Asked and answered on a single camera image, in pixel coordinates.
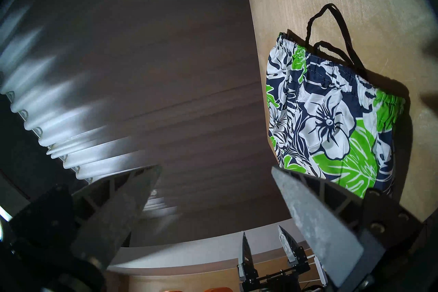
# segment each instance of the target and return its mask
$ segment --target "white wall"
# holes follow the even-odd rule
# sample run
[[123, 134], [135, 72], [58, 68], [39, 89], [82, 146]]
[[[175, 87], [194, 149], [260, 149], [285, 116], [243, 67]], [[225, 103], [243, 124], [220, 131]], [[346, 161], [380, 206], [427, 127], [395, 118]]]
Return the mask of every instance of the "white wall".
[[[254, 262], [284, 256], [278, 225], [298, 243], [304, 241], [292, 219], [246, 230]], [[171, 245], [122, 247], [108, 270], [126, 275], [180, 275], [235, 268], [241, 245], [242, 232], [236, 232]]]
[[182, 215], [141, 220], [130, 247], [175, 244], [253, 229], [290, 218], [280, 195]]

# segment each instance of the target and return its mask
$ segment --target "floral print shorts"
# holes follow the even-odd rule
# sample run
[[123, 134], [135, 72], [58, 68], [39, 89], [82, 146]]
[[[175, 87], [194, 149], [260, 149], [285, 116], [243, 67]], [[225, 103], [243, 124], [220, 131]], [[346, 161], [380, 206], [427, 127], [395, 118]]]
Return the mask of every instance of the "floral print shorts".
[[266, 74], [269, 137], [282, 168], [326, 178], [360, 197], [389, 193], [392, 128], [404, 99], [280, 33]]

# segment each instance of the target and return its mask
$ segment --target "wood grain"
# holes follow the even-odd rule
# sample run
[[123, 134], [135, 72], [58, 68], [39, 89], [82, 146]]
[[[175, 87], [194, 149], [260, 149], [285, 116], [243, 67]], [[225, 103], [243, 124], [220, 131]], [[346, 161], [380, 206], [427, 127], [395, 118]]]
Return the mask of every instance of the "wood grain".
[[[291, 29], [305, 38], [309, 18], [326, 3], [336, 4], [343, 13], [353, 46], [371, 73], [370, 81], [407, 99], [406, 114], [397, 126], [394, 194], [401, 195], [402, 206], [424, 220], [438, 207], [434, 160], [438, 73], [436, 62], [422, 51], [436, 35], [437, 24], [426, 0], [250, 0], [262, 90], [268, 54], [278, 33]], [[329, 14], [317, 19], [312, 28], [311, 43], [320, 40], [345, 50]], [[268, 124], [266, 105], [265, 117]]]

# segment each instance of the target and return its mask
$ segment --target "screw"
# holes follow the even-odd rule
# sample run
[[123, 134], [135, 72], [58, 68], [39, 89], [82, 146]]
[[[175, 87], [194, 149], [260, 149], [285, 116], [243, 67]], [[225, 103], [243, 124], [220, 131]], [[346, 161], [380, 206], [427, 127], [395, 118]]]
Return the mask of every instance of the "screw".
[[370, 228], [375, 233], [383, 233], [385, 231], [385, 227], [382, 224], [378, 223], [378, 222], [373, 222], [370, 225]]

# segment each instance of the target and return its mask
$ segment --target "black drawstring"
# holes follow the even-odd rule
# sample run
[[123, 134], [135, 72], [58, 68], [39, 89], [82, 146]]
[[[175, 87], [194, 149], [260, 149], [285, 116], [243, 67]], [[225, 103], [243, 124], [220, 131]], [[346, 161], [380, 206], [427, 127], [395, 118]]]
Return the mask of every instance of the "black drawstring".
[[338, 7], [336, 7], [333, 3], [329, 3], [326, 4], [320, 11], [318, 14], [316, 14], [315, 16], [313, 16], [310, 20], [309, 23], [307, 24], [307, 36], [306, 36], [306, 45], [305, 47], [308, 48], [309, 45], [309, 41], [310, 41], [310, 34], [312, 31], [312, 24], [313, 21], [315, 21], [315, 19], [317, 19], [318, 17], [321, 17], [326, 10], [330, 10], [330, 12], [332, 13], [332, 15], [334, 16], [334, 18], [336, 19], [336, 22], [338, 23], [338, 26], [341, 30], [342, 36], [344, 38], [345, 41], [345, 46], [347, 48], [347, 52], [348, 55], [350, 57], [348, 57], [344, 51], [342, 51], [339, 48], [336, 48], [334, 46], [332, 46], [330, 43], [325, 42], [325, 41], [320, 41], [315, 43], [314, 48], [315, 50], [319, 49], [319, 46], [327, 48], [329, 51], [338, 54], [340, 57], [342, 57], [348, 64], [352, 65], [353, 67], [357, 68], [358, 70], [365, 70], [365, 67], [362, 63], [362, 61], [359, 59], [359, 57], [357, 56], [356, 52], [353, 49], [353, 45], [351, 43], [351, 37], [350, 37], [350, 33], [348, 32], [348, 28], [347, 25], [344, 21], [344, 18], [342, 17], [341, 12], [339, 11]]

